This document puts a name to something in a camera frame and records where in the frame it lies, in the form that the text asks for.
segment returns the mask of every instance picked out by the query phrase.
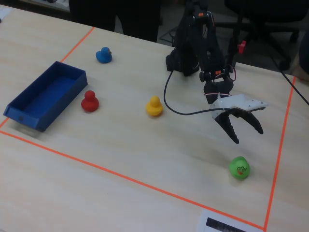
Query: yellow rubber duck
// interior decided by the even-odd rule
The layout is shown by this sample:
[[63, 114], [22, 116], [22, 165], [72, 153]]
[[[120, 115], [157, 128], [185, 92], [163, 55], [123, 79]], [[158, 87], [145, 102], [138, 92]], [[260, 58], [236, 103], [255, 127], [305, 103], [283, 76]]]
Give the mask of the yellow rubber duck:
[[146, 105], [146, 111], [151, 116], [158, 116], [162, 113], [163, 106], [158, 96], [151, 97], [150, 102]]

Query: orange tape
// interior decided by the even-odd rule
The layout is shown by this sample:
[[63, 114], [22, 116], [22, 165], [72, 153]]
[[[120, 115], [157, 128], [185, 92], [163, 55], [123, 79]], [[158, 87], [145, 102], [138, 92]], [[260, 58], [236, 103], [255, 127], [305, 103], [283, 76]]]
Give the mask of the orange tape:
[[[63, 62], [66, 58], [68, 58], [69, 55], [72, 54], [72, 52], [91, 34], [91, 32], [95, 29], [95, 27], [93, 27], [75, 46], [74, 48], [72, 48], [69, 53], [66, 54], [66, 56], [60, 61]], [[9, 120], [9, 118], [6, 118], [1, 124], [0, 124], [0, 128]]]
[[[295, 82], [296, 82], [296, 77], [294, 77], [294, 79], [293, 79], [293, 85], [295, 85]], [[279, 150], [278, 150], [275, 174], [274, 174], [274, 179], [272, 181], [271, 192], [270, 192], [270, 197], [269, 197], [268, 207], [267, 207], [267, 212], [266, 212], [266, 218], [265, 218], [265, 223], [264, 223], [264, 228], [263, 228], [263, 231], [265, 231], [265, 232], [267, 230], [271, 205], [272, 205], [272, 201], [274, 199], [274, 193], [275, 193], [275, 187], [276, 187], [276, 182], [277, 182], [277, 177], [278, 177], [282, 147], [283, 147], [283, 142], [284, 142], [285, 129], [286, 129], [286, 124], [288, 122], [289, 111], [290, 111], [291, 101], [292, 101], [292, 96], [293, 96], [293, 90], [294, 90], [293, 87], [291, 87], [288, 105], [287, 105], [286, 111], [285, 111], [285, 117], [284, 117], [283, 128], [282, 128], [281, 139], [280, 139], [280, 145], [279, 145]]]
[[1, 133], [1, 134], [5, 134], [5, 135], [7, 135], [7, 136], [10, 136], [10, 137], [12, 137], [12, 138], [18, 139], [18, 140], [23, 141], [23, 142], [25, 142], [25, 143], [28, 143], [28, 144], [31, 144], [31, 145], [40, 147], [40, 148], [42, 148], [42, 149], [44, 149], [44, 150], [53, 152], [53, 153], [55, 153], [55, 154], [58, 154], [58, 155], [67, 157], [67, 158], [69, 158], [69, 159], [71, 159], [71, 160], [74, 160], [74, 161], [77, 161], [77, 162], [86, 164], [86, 165], [88, 165], [88, 166], [91, 166], [91, 167], [100, 169], [100, 170], [102, 170], [102, 171], [108, 172], [108, 173], [110, 173], [110, 174], [116, 175], [116, 176], [118, 176], [118, 177], [121, 177], [121, 178], [126, 179], [126, 180], [129, 180], [129, 181], [132, 181], [132, 182], [137, 183], [137, 184], [139, 184], [139, 185], [143, 185], [143, 186], [145, 186], [145, 187], [147, 187], [147, 188], [150, 188], [150, 189], [153, 189], [153, 190], [155, 190], [155, 191], [164, 193], [164, 194], [166, 194], [166, 195], [168, 195], [168, 196], [171, 196], [171, 197], [177, 198], [177, 199], [179, 199], [179, 200], [182, 200], [182, 201], [185, 201], [185, 202], [188, 202], [188, 203], [197, 205], [197, 206], [202, 207], [202, 208], [204, 208], [204, 209], [211, 210], [211, 211], [213, 211], [213, 212], [215, 212], [215, 213], [218, 213], [218, 214], [227, 216], [227, 217], [229, 217], [229, 218], [232, 218], [232, 219], [234, 219], [234, 220], [243, 222], [243, 223], [245, 223], [245, 224], [248, 224], [248, 225], [250, 225], [250, 226], [256, 227], [256, 228], [258, 228], [258, 229], [261, 229], [261, 230], [263, 229], [262, 226], [256, 225], [256, 224], [254, 224], [254, 223], [252, 223], [252, 222], [249, 222], [249, 221], [246, 221], [246, 220], [244, 220], [244, 219], [238, 218], [238, 217], [233, 216], [233, 215], [231, 215], [231, 214], [227, 214], [227, 213], [225, 213], [225, 212], [223, 212], [223, 211], [220, 211], [220, 210], [217, 210], [217, 209], [208, 207], [208, 206], [206, 206], [206, 205], [203, 205], [203, 204], [194, 202], [194, 201], [189, 200], [189, 199], [187, 199], [187, 198], [178, 196], [178, 195], [176, 195], [176, 194], [174, 194], [174, 193], [167, 192], [167, 191], [165, 191], [165, 190], [163, 190], [163, 189], [160, 189], [160, 188], [154, 187], [154, 186], [152, 186], [152, 185], [146, 184], [146, 183], [141, 182], [141, 181], [139, 181], [139, 180], [133, 179], [133, 178], [131, 178], [131, 177], [129, 177], [129, 176], [126, 176], [126, 175], [123, 175], [123, 174], [114, 172], [114, 171], [112, 171], [112, 170], [110, 170], [110, 169], [103, 168], [103, 167], [101, 167], [101, 166], [98, 166], [98, 165], [96, 165], [96, 164], [90, 163], [90, 162], [88, 162], [88, 161], [85, 161], [85, 160], [82, 160], [82, 159], [79, 159], [79, 158], [76, 158], [76, 157], [67, 155], [67, 154], [65, 154], [65, 153], [62, 153], [62, 152], [53, 150], [53, 149], [51, 149], [51, 148], [42, 146], [42, 145], [37, 144], [37, 143], [34, 143], [34, 142], [30, 141], [30, 140], [27, 140], [27, 139], [18, 137], [18, 136], [16, 136], [16, 135], [13, 135], [13, 134], [10, 134], [10, 133], [1, 131], [1, 130], [0, 130], [0, 133]]
[[72, 48], [72, 50], [69, 51], [69, 53], [66, 54], [66, 56], [60, 61], [60, 62], [64, 62], [64, 60], [66, 58], [68, 58], [69, 55], [72, 54], [72, 52], [91, 34], [91, 32], [95, 29], [95, 27], [93, 27], [75, 46], [74, 48]]
[[7, 117], [1, 124], [0, 124], [0, 128], [3, 127], [3, 125], [9, 120], [9, 118]]

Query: black chair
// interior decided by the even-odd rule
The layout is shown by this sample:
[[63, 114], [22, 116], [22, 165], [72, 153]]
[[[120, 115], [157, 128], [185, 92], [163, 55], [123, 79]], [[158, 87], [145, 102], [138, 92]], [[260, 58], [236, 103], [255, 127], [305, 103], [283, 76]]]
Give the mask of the black chair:
[[[302, 20], [309, 8], [309, 0], [225, 0], [230, 10], [239, 14], [239, 18], [246, 17], [249, 23], [241, 23], [240, 30], [247, 31], [248, 35], [242, 40], [246, 44], [251, 39], [261, 38], [272, 46], [282, 57], [280, 68], [287, 70], [290, 67], [291, 57], [271, 36], [273, 32], [291, 32], [290, 42], [296, 43], [299, 29], [285, 26], [272, 26], [267, 23], [290, 23]], [[216, 23], [217, 27], [236, 30], [237, 23]]]

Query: blue plastic box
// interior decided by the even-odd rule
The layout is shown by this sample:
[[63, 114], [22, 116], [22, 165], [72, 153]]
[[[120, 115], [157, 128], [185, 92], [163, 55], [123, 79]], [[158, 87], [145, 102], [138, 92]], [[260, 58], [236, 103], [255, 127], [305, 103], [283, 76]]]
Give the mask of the blue plastic box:
[[8, 104], [4, 115], [45, 131], [86, 85], [84, 70], [56, 61]]

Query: green ball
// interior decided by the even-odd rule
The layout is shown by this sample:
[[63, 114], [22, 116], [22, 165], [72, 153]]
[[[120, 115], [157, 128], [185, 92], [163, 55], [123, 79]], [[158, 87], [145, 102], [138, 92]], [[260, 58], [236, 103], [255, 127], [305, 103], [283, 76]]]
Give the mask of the green ball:
[[229, 165], [232, 176], [237, 179], [245, 179], [250, 174], [250, 166], [246, 159], [242, 156], [238, 156], [230, 162]]

